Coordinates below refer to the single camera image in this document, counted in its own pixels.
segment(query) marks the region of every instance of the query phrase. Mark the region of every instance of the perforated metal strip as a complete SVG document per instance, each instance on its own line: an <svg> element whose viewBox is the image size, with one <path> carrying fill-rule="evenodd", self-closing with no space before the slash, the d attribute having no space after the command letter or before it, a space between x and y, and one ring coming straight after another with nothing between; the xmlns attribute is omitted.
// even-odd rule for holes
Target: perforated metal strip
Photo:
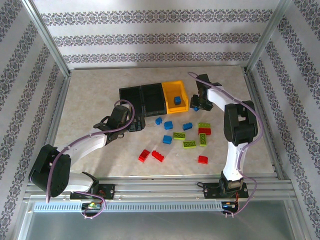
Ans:
<svg viewBox="0 0 320 240"><path fill-rule="evenodd" d="M46 204L37 202L34 212L79 212L79 202L53 202ZM109 213L134 213L134 212L212 212L222 211L220 201L206 202L107 202L105 212Z"/></svg>

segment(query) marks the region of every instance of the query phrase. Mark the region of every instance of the damask pattern stripe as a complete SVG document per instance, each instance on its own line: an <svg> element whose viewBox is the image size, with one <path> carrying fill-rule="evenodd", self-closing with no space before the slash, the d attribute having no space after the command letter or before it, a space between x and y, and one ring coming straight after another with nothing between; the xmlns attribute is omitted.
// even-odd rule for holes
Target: damask pattern stripe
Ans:
<svg viewBox="0 0 320 240"><path fill-rule="evenodd" d="M56 109L57 109L57 105L58 105L58 102L59 102L59 98L60 98L60 94L61 94L61 91L62 91L62 87L64 86L64 82L65 82L65 79L63 78L61 86L60 86L60 89L59 89L59 93L58 93L58 95L56 97L56 101L55 101L53 112L52 112L51 119L50 119L50 122L49 122L48 130L46 131L46 134L45 134L43 145L45 145L46 142L47 142L47 139L48 139L48 136L49 136L49 132L50 132L50 128L51 128L51 124L53 123L54 116L55 116L55 113L56 113Z"/></svg>
<svg viewBox="0 0 320 240"><path fill-rule="evenodd" d="M301 191L301 195L303 196L303 201L304 201L304 204L306 205L306 210L308 211L310 220L313 222L313 227L315 228L315 234L318 238L320 238L319 206L317 206L317 200L313 196L314 193L311 190L310 182L308 181L308 177L306 176L306 171L302 167L300 157L297 154L295 143L293 142L291 133L288 130L288 126L287 126L284 114L280 108L275 91L273 90L266 68L263 65L261 59L258 60L256 64L256 69L259 74L261 83L263 85L265 94L268 98L269 105L273 113L273 117L276 121L285 151L287 152L287 156L289 157L289 161L291 163L294 176L296 177L296 181ZM255 83L254 80L253 80L253 85L256 92L259 93L257 84ZM258 96L258 98L262 106L262 100L260 96Z"/></svg>
<svg viewBox="0 0 320 240"><path fill-rule="evenodd" d="M17 18L18 13L22 9L20 0L7 0L1 7L0 11L0 43L11 28L11 24Z"/></svg>
<svg viewBox="0 0 320 240"><path fill-rule="evenodd" d="M266 114L266 111L265 111L265 108L264 108L264 104L260 98L260 95L259 95L259 92L258 92L258 89L257 89L257 86L255 85L255 77L254 75L252 74L252 72L250 71L249 72L250 76L251 76L251 79L252 79L252 82L253 82L253 86L255 88L255 92L256 92L256 95L257 95L257 98L259 100L259 104L261 106L261 110L262 110L262 114L263 114L263 118L265 120L265 125L266 125L266 128L264 129L267 129L268 132L269 132L269 136L270 136L270 139L271 139L271 142L272 142L272 146L273 146L273 149L274 149L274 153L275 153L275 156L279 162L279 166L280 166L280 169L281 169L281 172L282 172L282 175L284 176L284 179L287 180L287 179L290 179L288 177L288 174L284 171L284 168L283 168L283 162L280 158L280 155L279 155L279 152L278 152L278 149L277 149L277 146L275 144L275 139L274 139L274 134L272 132L272 129L270 127L270 122L269 122L269 117L268 115Z"/></svg>
<svg viewBox="0 0 320 240"><path fill-rule="evenodd" d="M286 16L283 16L277 27L304 77L304 81L310 88L313 99L316 100L317 105L320 105L320 76L314 63L308 56Z"/></svg>
<svg viewBox="0 0 320 240"><path fill-rule="evenodd" d="M43 13L47 26L140 23L266 23L271 9L179 9Z"/></svg>
<svg viewBox="0 0 320 240"><path fill-rule="evenodd" d="M248 61L251 52L148 52L64 55L67 64L125 62Z"/></svg>
<svg viewBox="0 0 320 240"><path fill-rule="evenodd" d="M30 21L14 50L14 54L12 54L12 58L10 58L6 65L6 69L4 69L3 74L0 77L0 111L5 104L5 99L10 93L13 83L16 81L20 68L25 62L37 34L38 31L36 26Z"/></svg>
<svg viewBox="0 0 320 240"><path fill-rule="evenodd" d="M10 122L6 131L7 134L4 136L3 142L1 143L0 180L2 179L2 175L6 170L6 165L10 158L11 152L13 151L13 147L16 144L16 139L18 138L20 128L25 120L25 116L29 109L29 105L36 91L38 82L46 65L46 62L49 58L49 55L50 51L44 44L35 62L30 77L24 87L18 106L16 107L16 111L14 112L13 118L11 119L12 122Z"/></svg>
<svg viewBox="0 0 320 240"><path fill-rule="evenodd" d="M133 44L256 44L260 33L161 33L56 36L58 47Z"/></svg>
<svg viewBox="0 0 320 240"><path fill-rule="evenodd" d="M50 73L50 77L47 81L46 87L44 89L36 115L34 117L33 124L29 132L29 136L26 139L23 154L21 155L21 159L19 160L17 171L14 174L14 180L12 181L12 186L10 187L7 196L7 201L3 206L4 211L1 212L0 240L6 239L6 232L8 231L9 225L11 224L11 217L13 216L13 211L17 206L18 197L21 193L22 183L24 182L26 175L28 174L27 170L29 167L29 163L33 155L33 150L35 148L41 127L43 125L43 120L45 118L51 94L55 87L55 83L57 81L57 76L59 72L60 69L57 63L55 63Z"/></svg>
<svg viewBox="0 0 320 240"><path fill-rule="evenodd" d="M294 0L304 19L309 24L314 35L320 41L320 6L315 0Z"/></svg>
<svg viewBox="0 0 320 240"><path fill-rule="evenodd" d="M296 89L291 82L290 76L287 73L285 65L274 43L269 41L265 46L265 50L269 55L273 69L275 70L280 84L283 87L282 89L284 90L286 99L291 107L295 121L302 133L302 138L305 141L305 145L308 147L311 159L314 161L313 164L315 168L318 169L318 174L320 175L320 143L318 142L318 138L315 137L315 130L312 129L312 125L309 123L310 120L307 117L305 108L300 101Z"/></svg>

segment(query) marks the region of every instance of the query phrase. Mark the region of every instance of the aluminum frame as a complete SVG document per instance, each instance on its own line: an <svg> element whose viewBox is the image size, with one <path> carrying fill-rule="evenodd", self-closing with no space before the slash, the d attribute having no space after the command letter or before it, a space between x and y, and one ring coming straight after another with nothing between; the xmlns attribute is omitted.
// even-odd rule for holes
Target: aluminum frame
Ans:
<svg viewBox="0 0 320 240"><path fill-rule="evenodd" d="M53 144L57 135L58 126L66 100L71 71L64 61L33 1L22 0L22 2L34 24L38 28L41 37L50 49L55 61L58 63L60 69L66 77L62 87L62 92L59 96L58 107L54 113L53 124L49 130L49 135L46 142L47 144ZM279 23L281 17L288 8L290 2L290 0L280 0L278 3L278 6L276 7L247 64L248 71L250 71L256 64L261 52L263 51L274 29ZM251 99L254 102L258 113L261 115L262 107L259 105L257 93L252 86L251 77L248 76L245 71L243 73ZM265 119L263 119L263 125L264 127L267 126ZM249 177L254 177L258 182L257 191L252 201L284 201L295 238L309 240L311 237L308 232L300 205L297 201L293 185L291 180L288 180L282 173L279 160L277 159L274 147L272 145L271 136L268 132L265 132L264 140L266 142L269 155L271 156L274 173L249 174ZM218 182L219 178L219 175L107 177L101 178L100 183L113 183L116 185L114 200L107 201L107 203L118 206L118 208L116 207L115 210L118 212L123 212L126 211L126 209L122 206L133 205L145 206L146 204L157 204L158 206L164 206L164 204L167 203L174 203L175 206L186 206L186 204L205 206L206 204L212 202L219 204L219 202L223 201L224 199L204 199L202 190L196 185L197 182L216 183ZM247 183L248 192L250 194L253 189L253 182L250 180L245 182ZM44 207L44 211L73 211L73 209L68 208L67 205L79 205L82 202L87 201L71 201L69 198L69 193L63 193L58 197L52 198L51 202L52 205L61 206L60 208L62 209L55 208L53 210L49 207ZM22 240L26 238L33 212L38 211L39 206L43 203L45 203L45 193L33 183L29 183L25 191L22 206L19 210L19 221L16 222L15 230L12 235L13 239ZM202 207L198 207L197 210L200 211L203 209Z"/></svg>

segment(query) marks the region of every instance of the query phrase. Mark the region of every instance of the yellow bin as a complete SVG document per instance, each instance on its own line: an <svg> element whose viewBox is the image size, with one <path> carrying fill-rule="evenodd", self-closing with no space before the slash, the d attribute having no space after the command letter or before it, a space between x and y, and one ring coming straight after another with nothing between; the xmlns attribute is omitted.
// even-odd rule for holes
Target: yellow bin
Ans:
<svg viewBox="0 0 320 240"><path fill-rule="evenodd" d="M188 112L189 99L183 81L178 80L162 82L162 89L164 93L167 114ZM175 97L181 98L180 105L175 105Z"/></svg>

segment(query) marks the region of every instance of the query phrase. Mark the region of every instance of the cable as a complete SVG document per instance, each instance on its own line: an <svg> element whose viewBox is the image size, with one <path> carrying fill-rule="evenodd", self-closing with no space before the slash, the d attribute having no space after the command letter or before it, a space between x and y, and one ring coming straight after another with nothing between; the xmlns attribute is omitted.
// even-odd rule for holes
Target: cable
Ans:
<svg viewBox="0 0 320 240"><path fill-rule="evenodd" d="M98 217L105 209L106 209L106 200L104 199L103 196L100 196L100 195L96 195L96 194L91 194L91 193L88 193L88 192L84 192L84 191L74 191L74 193L77 193L77 194L82 194L82 195L87 195L87 196L91 196L91 197L95 197L95 198L99 198L101 199L102 203L103 203L103 207L101 206L100 208L100 211L98 211L95 215L93 216L87 216L86 215L86 212L88 210L88 208L86 208L83 213L81 213L85 219L94 219L95 217Z"/></svg>
<svg viewBox="0 0 320 240"><path fill-rule="evenodd" d="M48 182L47 182L47 185L46 185L46 196L45 196L45 202L48 204L50 202L50 192L51 192L51 181L52 181L52 176L53 176L53 173L54 173L54 169L55 169L55 166L57 164L57 161L58 159L60 158L60 156L67 150L69 150L70 148L72 148L73 145L75 145L76 143L79 143L80 141L86 139L86 138L90 138L92 136L95 136L95 135L101 135L101 134L106 134L106 133L114 133L114 132L118 132L118 131L121 131L125 128L127 128L131 123L132 121L134 120L134 117L135 117L135 108L134 106L132 105L131 102L127 101L127 100L123 100L123 99L120 99L118 101L116 101L114 103L114 107L117 105L117 103L120 103L120 102L125 102L127 104L130 105L130 107L132 108L132 116L131 116L131 119L122 127L119 127L117 129L112 129L112 130L106 130L106 131L98 131L98 132L95 132L95 133L92 133L92 134L88 134L88 135L85 135L85 136L82 136L80 138L78 138L77 140L73 141L72 143L70 143L68 146L66 146L61 152L59 152L59 154L55 157L55 159L53 160L52 162L52 165L51 165L51 168L50 168L50 172L49 172L49 176L48 176ZM97 197L97 198L100 198L99 195L95 195L95 194L92 194L93 197Z"/></svg>
<svg viewBox="0 0 320 240"><path fill-rule="evenodd" d="M192 71L189 71L188 74L189 74L189 76L191 76L192 78L194 78L196 81L198 81L198 82L200 82L200 83L202 83L202 84L205 84L205 85L210 86L210 87L213 88L214 90L223 93L223 94L224 94L227 98L229 98L231 101L234 101L234 102L236 102L236 103L238 103L238 104L241 104L242 106L244 106L245 108L247 108L250 112L253 113L253 115L256 117L256 119L257 119L258 122L259 122L260 134L258 135L258 137L257 137L253 142L248 143L247 145L245 145L245 146L241 149L241 152L240 152L239 157L238 157L237 170L238 170L239 174L240 174L241 176L243 176L244 178L246 178L246 179L252 180L252 181L254 182L254 188L253 188L252 193L250 194L250 196L249 196L248 199L246 200L244 206L243 206L241 209L239 209L236 213L232 213L232 216L235 216L235 215L239 214L239 213L248 205L248 203L249 203L250 200L253 198L253 196L254 196L254 194L255 194L255 192L256 192L256 190L257 190L257 185L258 185L257 181L256 181L253 177L248 177L248 176L246 176L246 175L244 175L244 174L242 173L242 171L241 171L241 169L240 169L240 162L241 162L241 158L242 158L242 155L243 155L244 150L247 149L248 147L256 144L256 143L262 138L262 136L263 136L263 134L264 134L264 125L263 125L262 119L261 119L260 116L256 113L256 111L253 110L251 107L249 107L247 104L245 104L244 102L242 102L242 101L234 98L232 95L230 95L230 94L229 94L228 92L226 92L224 89L221 89L221 88L219 88L219 87L217 87L217 86L212 85L211 83L208 83L208 82L206 82L206 81L203 81L203 80L198 79L198 78L197 78L197 77L199 76L198 74L196 74L196 73L194 73L194 72L192 72Z"/></svg>
<svg viewBox="0 0 320 240"><path fill-rule="evenodd" d="M218 188L220 188L219 185L218 185L218 186L215 186L215 187L212 187L212 186L208 186L208 185L204 184L204 183L201 182L201 181L197 182L196 185L197 185L198 187L202 188L202 189L218 189Z"/></svg>

